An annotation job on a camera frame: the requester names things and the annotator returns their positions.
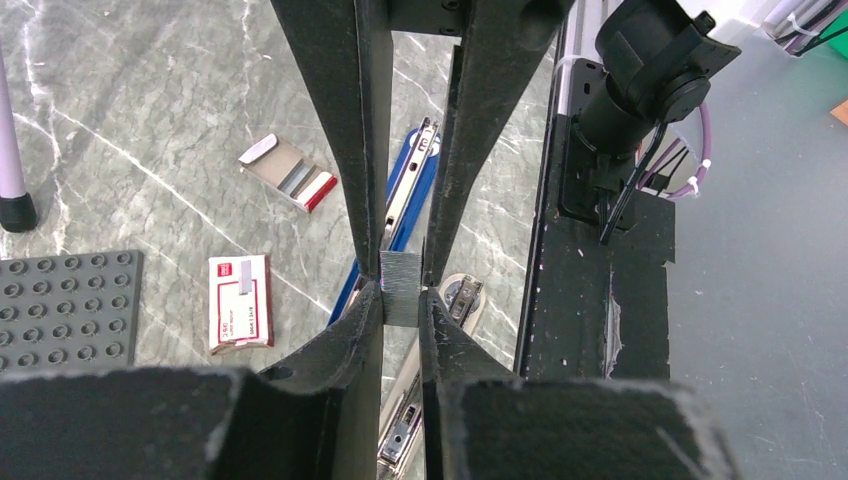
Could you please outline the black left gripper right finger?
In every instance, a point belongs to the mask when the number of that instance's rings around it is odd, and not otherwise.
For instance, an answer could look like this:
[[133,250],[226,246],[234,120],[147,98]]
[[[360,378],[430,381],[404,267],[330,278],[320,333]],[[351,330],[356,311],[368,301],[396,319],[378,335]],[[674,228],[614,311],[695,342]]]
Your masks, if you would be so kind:
[[725,438],[692,390],[669,382],[523,379],[418,300],[430,479],[735,479]]

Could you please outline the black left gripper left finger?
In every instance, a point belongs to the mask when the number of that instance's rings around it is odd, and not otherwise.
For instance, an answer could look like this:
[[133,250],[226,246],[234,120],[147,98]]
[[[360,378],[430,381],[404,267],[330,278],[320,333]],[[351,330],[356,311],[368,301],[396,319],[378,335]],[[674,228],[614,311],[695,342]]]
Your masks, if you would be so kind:
[[372,479],[383,298],[253,372],[145,367],[1,383],[5,479]]

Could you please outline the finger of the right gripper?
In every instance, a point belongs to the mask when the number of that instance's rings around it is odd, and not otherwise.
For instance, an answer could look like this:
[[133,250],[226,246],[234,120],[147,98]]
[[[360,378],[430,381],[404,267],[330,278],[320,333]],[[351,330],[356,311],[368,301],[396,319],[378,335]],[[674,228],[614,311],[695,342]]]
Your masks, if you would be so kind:
[[272,4],[334,159],[360,272],[380,274],[393,40],[385,1]]
[[439,284],[472,187],[572,7],[569,1],[471,1],[455,47],[422,282]]

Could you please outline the red white staple box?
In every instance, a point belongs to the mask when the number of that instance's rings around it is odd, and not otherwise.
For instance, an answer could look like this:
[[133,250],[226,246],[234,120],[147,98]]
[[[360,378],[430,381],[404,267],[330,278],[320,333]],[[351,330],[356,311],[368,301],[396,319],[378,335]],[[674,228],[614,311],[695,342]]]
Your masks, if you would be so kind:
[[272,347],[269,257],[219,256],[207,264],[209,353]]

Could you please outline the silver staple strip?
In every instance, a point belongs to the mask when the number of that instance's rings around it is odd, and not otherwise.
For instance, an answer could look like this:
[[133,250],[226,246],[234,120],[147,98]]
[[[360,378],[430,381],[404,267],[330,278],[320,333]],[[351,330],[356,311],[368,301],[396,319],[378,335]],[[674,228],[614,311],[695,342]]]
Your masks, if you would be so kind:
[[393,327],[418,327],[421,292],[421,256],[411,252],[381,252],[381,291],[384,323]]

